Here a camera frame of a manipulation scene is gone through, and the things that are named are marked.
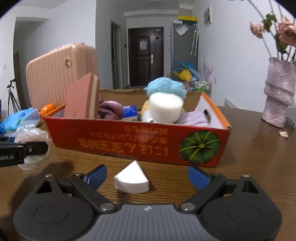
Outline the red cardboard pumpkin box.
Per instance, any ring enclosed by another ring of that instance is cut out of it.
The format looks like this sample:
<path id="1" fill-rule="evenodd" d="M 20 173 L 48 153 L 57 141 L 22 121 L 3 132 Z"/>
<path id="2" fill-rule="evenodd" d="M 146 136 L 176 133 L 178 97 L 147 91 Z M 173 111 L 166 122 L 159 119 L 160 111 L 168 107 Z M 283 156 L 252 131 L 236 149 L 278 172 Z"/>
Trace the red cardboard pumpkin box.
<path id="1" fill-rule="evenodd" d="M 45 116 L 55 146 L 165 164 L 217 166 L 231 128 L 204 92 L 188 92 L 184 109 L 207 112 L 208 126 L 71 119 L 64 117 L 64 109 L 60 106 Z"/>

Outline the purple satin scrunchie cloth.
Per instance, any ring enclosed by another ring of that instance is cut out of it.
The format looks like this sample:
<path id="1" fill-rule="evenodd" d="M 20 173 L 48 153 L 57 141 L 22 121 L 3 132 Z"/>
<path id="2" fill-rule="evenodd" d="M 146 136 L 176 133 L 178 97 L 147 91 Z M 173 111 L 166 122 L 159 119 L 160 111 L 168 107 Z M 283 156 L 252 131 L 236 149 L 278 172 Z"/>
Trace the purple satin scrunchie cloth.
<path id="1" fill-rule="evenodd" d="M 123 106 L 113 100 L 105 100 L 98 106 L 98 117 L 105 120 L 121 120 L 123 118 Z"/>

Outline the dried pink roses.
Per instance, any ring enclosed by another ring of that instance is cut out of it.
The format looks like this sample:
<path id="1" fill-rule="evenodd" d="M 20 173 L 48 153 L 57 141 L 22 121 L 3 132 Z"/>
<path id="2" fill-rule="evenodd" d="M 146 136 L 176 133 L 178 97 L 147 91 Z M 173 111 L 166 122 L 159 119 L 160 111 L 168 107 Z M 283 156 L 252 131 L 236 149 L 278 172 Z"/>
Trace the dried pink roses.
<path id="1" fill-rule="evenodd" d="M 248 1 L 248 3 L 261 18 L 261 21 L 258 23 L 249 23 L 252 35 L 262 40 L 269 57 L 272 57 L 271 50 L 264 38 L 265 34 L 271 35 L 275 41 L 276 58 L 295 65 L 295 18 L 289 20 L 284 16 L 280 4 L 277 5 L 280 18 L 277 18 L 271 1 L 268 2 L 270 12 L 266 15 L 261 13 L 253 1 Z"/>

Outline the blue wet wipes pack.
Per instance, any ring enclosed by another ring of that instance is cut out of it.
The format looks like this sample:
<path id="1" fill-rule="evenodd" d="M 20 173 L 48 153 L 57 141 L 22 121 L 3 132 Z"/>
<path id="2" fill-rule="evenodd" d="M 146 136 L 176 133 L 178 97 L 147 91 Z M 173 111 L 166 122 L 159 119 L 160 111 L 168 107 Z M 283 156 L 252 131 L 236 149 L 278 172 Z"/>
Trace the blue wet wipes pack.
<path id="1" fill-rule="evenodd" d="M 37 108 L 23 109 L 10 114 L 1 122 L 1 135 L 14 133 L 18 128 L 30 130 L 36 128 L 41 122 Z"/>

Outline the pink layered sponge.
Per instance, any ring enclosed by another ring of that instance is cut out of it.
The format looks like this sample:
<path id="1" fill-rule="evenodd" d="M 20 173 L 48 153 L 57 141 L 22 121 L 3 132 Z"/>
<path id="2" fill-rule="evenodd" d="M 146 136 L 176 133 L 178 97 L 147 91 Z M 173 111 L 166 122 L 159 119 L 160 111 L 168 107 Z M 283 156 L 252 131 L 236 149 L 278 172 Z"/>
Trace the pink layered sponge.
<path id="1" fill-rule="evenodd" d="M 68 86 L 64 117 L 93 120 L 98 117 L 100 81 L 88 73 Z"/>

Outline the pink ribbed suitcase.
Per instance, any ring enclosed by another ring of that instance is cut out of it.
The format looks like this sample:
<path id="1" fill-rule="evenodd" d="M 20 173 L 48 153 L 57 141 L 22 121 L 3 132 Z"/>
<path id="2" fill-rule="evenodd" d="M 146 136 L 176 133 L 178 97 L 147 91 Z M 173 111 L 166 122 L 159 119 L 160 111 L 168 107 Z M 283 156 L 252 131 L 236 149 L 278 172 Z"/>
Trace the pink ribbed suitcase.
<path id="1" fill-rule="evenodd" d="M 26 78 L 32 107 L 61 106 L 68 86 L 88 73 L 98 75 L 97 52 L 84 43 L 62 45 L 31 60 Z"/>

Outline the purple feather decoration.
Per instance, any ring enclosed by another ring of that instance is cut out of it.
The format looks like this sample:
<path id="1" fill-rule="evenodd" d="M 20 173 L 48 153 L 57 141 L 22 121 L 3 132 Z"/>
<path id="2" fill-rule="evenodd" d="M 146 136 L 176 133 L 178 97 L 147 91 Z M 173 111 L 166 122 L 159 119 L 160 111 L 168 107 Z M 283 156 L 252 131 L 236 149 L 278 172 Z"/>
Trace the purple feather decoration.
<path id="1" fill-rule="evenodd" d="M 212 72 L 213 72 L 213 67 L 209 66 L 208 63 L 206 62 L 206 59 L 204 58 L 202 78 L 204 80 L 210 80 Z"/>

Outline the purple textured vase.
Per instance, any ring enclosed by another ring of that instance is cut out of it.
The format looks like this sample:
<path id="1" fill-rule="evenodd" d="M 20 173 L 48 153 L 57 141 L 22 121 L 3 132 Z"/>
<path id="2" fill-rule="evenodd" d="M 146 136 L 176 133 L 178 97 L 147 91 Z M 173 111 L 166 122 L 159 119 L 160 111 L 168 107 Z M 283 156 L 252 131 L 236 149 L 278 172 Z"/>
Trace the purple textured vase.
<path id="1" fill-rule="evenodd" d="M 283 128 L 287 108 L 295 102 L 295 65 L 270 57 L 264 94 L 266 102 L 262 119 L 270 125 Z"/>

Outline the yellow box on refrigerator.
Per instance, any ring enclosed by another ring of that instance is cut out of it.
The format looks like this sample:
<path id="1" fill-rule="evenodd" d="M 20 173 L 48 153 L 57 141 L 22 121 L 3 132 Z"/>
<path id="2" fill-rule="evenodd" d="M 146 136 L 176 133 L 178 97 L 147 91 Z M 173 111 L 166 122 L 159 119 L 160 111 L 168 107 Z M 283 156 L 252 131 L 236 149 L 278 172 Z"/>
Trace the yellow box on refrigerator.
<path id="1" fill-rule="evenodd" d="M 197 18 L 193 16 L 181 16 L 178 15 L 178 20 L 180 21 L 191 21 L 191 22 L 197 22 Z"/>

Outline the white cylinder sponge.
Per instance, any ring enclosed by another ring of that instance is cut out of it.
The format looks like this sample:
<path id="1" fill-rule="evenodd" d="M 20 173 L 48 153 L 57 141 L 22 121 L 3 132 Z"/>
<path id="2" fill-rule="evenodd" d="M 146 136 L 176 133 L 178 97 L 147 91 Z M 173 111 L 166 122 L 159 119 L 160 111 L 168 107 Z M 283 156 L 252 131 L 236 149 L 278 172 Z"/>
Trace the white cylinder sponge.
<path id="1" fill-rule="evenodd" d="M 157 123 L 175 123 L 183 105 L 183 99 L 175 94 L 156 92 L 149 97 L 149 113 Z"/>

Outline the white and yellow plush toy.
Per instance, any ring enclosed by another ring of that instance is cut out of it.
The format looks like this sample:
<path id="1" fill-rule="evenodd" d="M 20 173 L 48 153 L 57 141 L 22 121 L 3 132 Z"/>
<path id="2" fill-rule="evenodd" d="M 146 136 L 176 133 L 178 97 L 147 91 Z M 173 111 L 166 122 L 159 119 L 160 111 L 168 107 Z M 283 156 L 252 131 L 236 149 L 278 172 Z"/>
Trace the white and yellow plush toy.
<path id="1" fill-rule="evenodd" d="M 156 113 L 157 107 L 155 101 L 147 100 L 140 111 L 141 121 L 144 123 L 159 123 L 159 121 L 152 117 L 152 114 Z"/>

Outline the blue plush toy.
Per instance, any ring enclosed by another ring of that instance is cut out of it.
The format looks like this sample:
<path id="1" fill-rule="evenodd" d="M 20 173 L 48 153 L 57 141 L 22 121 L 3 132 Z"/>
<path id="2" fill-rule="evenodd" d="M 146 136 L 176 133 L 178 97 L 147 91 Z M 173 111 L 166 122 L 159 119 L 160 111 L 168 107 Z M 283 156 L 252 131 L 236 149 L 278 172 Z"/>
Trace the blue plush toy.
<path id="1" fill-rule="evenodd" d="M 182 99 L 185 99 L 187 96 L 185 85 L 182 82 L 172 80 L 168 77 L 159 77 L 151 81 L 144 88 L 144 91 L 147 93 L 148 96 L 151 96 L 153 93 L 157 92 L 174 94 Z"/>

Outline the white wedge sponge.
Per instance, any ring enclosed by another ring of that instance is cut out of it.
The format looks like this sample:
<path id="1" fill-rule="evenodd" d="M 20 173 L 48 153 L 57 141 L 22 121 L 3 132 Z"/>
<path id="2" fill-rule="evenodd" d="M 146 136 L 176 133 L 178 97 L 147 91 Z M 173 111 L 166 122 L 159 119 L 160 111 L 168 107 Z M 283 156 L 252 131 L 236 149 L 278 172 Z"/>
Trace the white wedge sponge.
<path id="1" fill-rule="evenodd" d="M 114 176 L 114 186 L 125 193 L 145 193 L 149 191 L 149 180 L 135 160 Z"/>

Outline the clear plastic bubble bag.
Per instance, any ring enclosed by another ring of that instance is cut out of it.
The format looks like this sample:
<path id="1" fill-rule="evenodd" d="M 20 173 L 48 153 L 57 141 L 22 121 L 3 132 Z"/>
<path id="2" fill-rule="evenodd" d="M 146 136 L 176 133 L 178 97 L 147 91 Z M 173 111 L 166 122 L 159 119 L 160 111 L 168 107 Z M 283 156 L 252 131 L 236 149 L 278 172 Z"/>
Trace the clear plastic bubble bag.
<path id="1" fill-rule="evenodd" d="M 42 155 L 32 155 L 27 156 L 24 159 L 24 163 L 20 164 L 19 167 L 24 170 L 32 170 L 40 168 L 43 165 L 43 162 L 48 158 L 53 141 L 50 138 L 47 131 L 43 131 L 40 128 L 32 128 L 30 130 L 26 128 L 18 128 L 15 135 L 15 143 L 19 142 L 46 142 L 48 150 L 45 154 Z"/>

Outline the grey refrigerator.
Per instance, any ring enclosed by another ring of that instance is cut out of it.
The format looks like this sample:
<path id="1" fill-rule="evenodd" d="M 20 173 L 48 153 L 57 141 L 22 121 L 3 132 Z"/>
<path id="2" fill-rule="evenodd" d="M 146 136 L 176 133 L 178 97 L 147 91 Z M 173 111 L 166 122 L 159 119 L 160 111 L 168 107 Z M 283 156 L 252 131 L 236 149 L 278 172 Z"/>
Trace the grey refrigerator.
<path id="1" fill-rule="evenodd" d="M 171 25 L 171 78 L 180 79 L 173 73 L 182 67 L 182 63 L 192 64 L 195 68 L 198 66 L 198 46 L 194 40 L 198 41 L 196 36 L 197 23 L 184 24 L 173 23 Z"/>

